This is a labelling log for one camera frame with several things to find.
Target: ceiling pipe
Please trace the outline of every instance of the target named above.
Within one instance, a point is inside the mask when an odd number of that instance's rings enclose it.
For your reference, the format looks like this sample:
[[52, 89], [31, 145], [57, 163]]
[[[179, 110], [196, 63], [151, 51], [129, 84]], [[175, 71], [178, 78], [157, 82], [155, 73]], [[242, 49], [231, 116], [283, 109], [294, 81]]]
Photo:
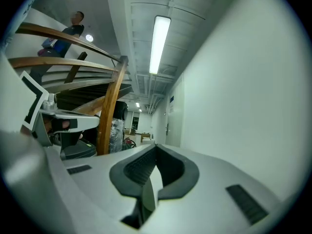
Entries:
[[[142, 73], [142, 72], [137, 72], [137, 75], [138, 75], [138, 76], [149, 77], [148, 74]], [[156, 75], [154, 75], [154, 76], [161, 77], [161, 78], [172, 79], [172, 80], [175, 79], [175, 76], [171, 76], [171, 75], [167, 75], [167, 74], [163, 74], [163, 73], [158, 73], [158, 74], [156, 74]]]
[[153, 94], [155, 92], [155, 87], [156, 87], [156, 80], [157, 80], [157, 77], [155, 77], [155, 82], [154, 82], [154, 89], [153, 89]]
[[162, 99], [159, 99], [159, 100], [157, 101], [157, 103], [155, 104], [155, 107], [154, 107], [153, 112], [151, 112], [151, 115], [152, 115], [153, 113], [155, 113], [156, 108], [157, 108], [157, 106], [158, 106], [158, 104], [159, 104], [160, 101], [162, 101]]
[[152, 80], [153, 80], [153, 75], [150, 75], [150, 86], [149, 86], [149, 89], [148, 89], [148, 99], [149, 99], [149, 102], [150, 102]]
[[161, 94], [164, 93], [165, 89], [167, 88], [167, 84], [164, 86], [164, 89], [161, 91]]
[[158, 94], [158, 93], [154, 93], [155, 96], [159, 97], [159, 98], [164, 98], [165, 96], [162, 94]]
[[135, 76], [136, 76], [136, 86], [138, 88], [139, 93], [141, 94], [140, 87], [138, 86], [137, 74]]
[[154, 103], [154, 99], [157, 99], [157, 96], [154, 96], [154, 94], [152, 95], [152, 99], [151, 99], [151, 103], [150, 103], [150, 107], [148, 109], [148, 114], [150, 114], [153, 103]]
[[155, 100], [153, 100], [153, 104], [152, 104], [152, 106], [151, 106], [151, 108], [150, 108], [150, 110], [149, 110], [149, 113], [148, 113], [149, 115], [152, 114], [152, 109], [153, 109], [154, 105], [156, 104], [158, 97], [155, 96], [154, 99], [155, 99]]
[[147, 96], [148, 93], [148, 78], [144, 77], [144, 94]]
[[[142, 77], [149, 77], [149, 76], [141, 75], [141, 74], [137, 74], [137, 75], [138, 76], [142, 76]], [[172, 82], [174, 82], [174, 80], [169, 79], [169, 78], [162, 78], [162, 77], [157, 77], [157, 76], [155, 76], [155, 77], [157, 78], [158, 81], [161, 81], [163, 83], [172, 83]]]

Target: fluorescent ceiling light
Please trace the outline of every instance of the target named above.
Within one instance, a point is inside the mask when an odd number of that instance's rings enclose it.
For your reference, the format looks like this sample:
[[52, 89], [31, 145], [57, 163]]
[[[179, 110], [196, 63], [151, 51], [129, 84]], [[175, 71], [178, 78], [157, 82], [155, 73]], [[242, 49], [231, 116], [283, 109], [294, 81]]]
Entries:
[[93, 36], [91, 36], [91, 35], [86, 35], [86, 39], [87, 39], [87, 41], [93, 41]]
[[150, 73], [157, 74], [162, 51], [165, 46], [166, 37], [168, 34], [169, 26], [171, 23], [170, 18], [161, 16], [155, 17], [153, 40], [152, 40], [152, 51], [151, 51], [151, 62], [150, 62]]

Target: wooden post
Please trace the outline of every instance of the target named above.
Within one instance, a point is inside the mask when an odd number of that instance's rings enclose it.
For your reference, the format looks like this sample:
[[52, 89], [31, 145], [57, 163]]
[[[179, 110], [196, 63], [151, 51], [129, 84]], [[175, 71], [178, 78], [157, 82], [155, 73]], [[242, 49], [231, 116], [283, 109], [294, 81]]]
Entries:
[[123, 75], [128, 65], [128, 58], [126, 56], [121, 56], [120, 60], [121, 63], [118, 63], [116, 66], [116, 69], [119, 72], [113, 72], [112, 78], [115, 80], [115, 82], [111, 82], [109, 84], [102, 106], [97, 134], [97, 155], [109, 154], [109, 139], [112, 128], [114, 109]]
[[[79, 57], [77, 58], [77, 60], [85, 60], [86, 57], [87, 57], [87, 53], [86, 52], [82, 52]], [[66, 80], [64, 83], [70, 83], [70, 82], [73, 82], [74, 78], [75, 78], [75, 75], [77, 74], [78, 72], [78, 69], [80, 68], [80, 66], [73, 66], [71, 68], [71, 70], [69, 71], [67, 77], [66, 77]]]

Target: wooden handrail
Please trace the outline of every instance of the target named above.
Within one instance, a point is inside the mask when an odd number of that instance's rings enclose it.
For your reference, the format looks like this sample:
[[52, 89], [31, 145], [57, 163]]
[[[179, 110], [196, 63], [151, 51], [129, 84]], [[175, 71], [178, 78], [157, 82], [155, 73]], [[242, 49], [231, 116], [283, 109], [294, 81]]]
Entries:
[[18, 57], [9, 59], [13, 68], [33, 67], [40, 65], [66, 65], [66, 66], [84, 66], [90, 68], [100, 68], [118, 72], [115, 68], [106, 67], [101, 64], [89, 62], [85, 60], [66, 59], [61, 57]]
[[120, 59], [122, 60], [122, 63], [118, 63], [116, 66], [116, 69], [119, 70], [119, 73], [113, 72], [112, 79], [114, 79], [115, 82], [109, 83], [103, 101], [102, 112], [97, 133], [97, 155], [109, 154], [109, 141], [114, 109], [120, 85], [123, 80], [123, 75], [128, 65], [127, 57], [122, 56]]
[[120, 62], [120, 60], [117, 57], [110, 55], [109, 53], [105, 52], [104, 50], [101, 50], [100, 48], [98, 48], [98, 47], [96, 47], [96, 46], [94, 46], [88, 42], [85, 42], [83, 40], [80, 40], [79, 38], [73, 37], [71, 35], [68, 35], [66, 33], [60, 32], [60, 31], [55, 30], [55, 29], [43, 27], [43, 26], [36, 25], [33, 23], [22, 22], [15, 33], [35, 35], [35, 36], [41, 36], [41, 37], [48, 37], [48, 38], [63, 40], [63, 41], [78, 45], [80, 47], [92, 50], [96, 53], [99, 53], [99, 54], [104, 55], [110, 59], [113, 59], [115, 61]]

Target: plastic bag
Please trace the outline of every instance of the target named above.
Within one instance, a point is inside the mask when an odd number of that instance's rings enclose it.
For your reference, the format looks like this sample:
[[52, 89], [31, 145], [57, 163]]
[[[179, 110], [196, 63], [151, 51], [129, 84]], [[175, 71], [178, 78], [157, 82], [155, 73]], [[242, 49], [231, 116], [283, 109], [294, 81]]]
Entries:
[[111, 135], [109, 139], [109, 153], [117, 153], [122, 150], [123, 121], [113, 118]]

